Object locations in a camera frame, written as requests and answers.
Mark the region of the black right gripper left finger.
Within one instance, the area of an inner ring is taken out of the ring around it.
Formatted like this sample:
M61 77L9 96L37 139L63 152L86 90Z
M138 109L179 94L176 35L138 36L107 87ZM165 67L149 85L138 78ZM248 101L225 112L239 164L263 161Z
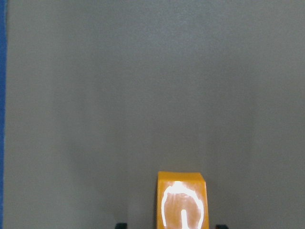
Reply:
M115 225L115 229L127 229L127 228L128 228L127 223L120 222Z

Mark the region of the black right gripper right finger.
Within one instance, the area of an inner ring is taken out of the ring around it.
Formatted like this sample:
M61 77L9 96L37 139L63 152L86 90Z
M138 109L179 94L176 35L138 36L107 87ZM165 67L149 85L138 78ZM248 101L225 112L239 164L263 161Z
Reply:
M225 224L217 224L215 226L215 229L229 229L227 225Z

